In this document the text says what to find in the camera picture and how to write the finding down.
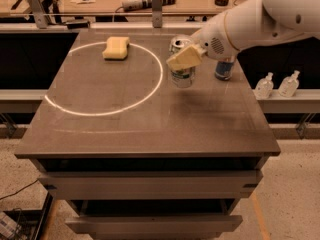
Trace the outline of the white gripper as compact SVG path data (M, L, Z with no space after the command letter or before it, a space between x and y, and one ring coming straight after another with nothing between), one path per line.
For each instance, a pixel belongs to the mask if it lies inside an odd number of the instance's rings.
M220 13L208 20L201 29L191 35L196 44L188 45L171 55L166 64L172 71L198 66L207 55L216 60L236 57L239 50L232 44L226 28L226 13Z

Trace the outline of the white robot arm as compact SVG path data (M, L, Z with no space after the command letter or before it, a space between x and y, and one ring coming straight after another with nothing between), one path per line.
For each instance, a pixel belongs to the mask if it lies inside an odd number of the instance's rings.
M180 71L199 65L204 55L222 61L248 48L319 35L320 0L246 0L208 20L167 65Z

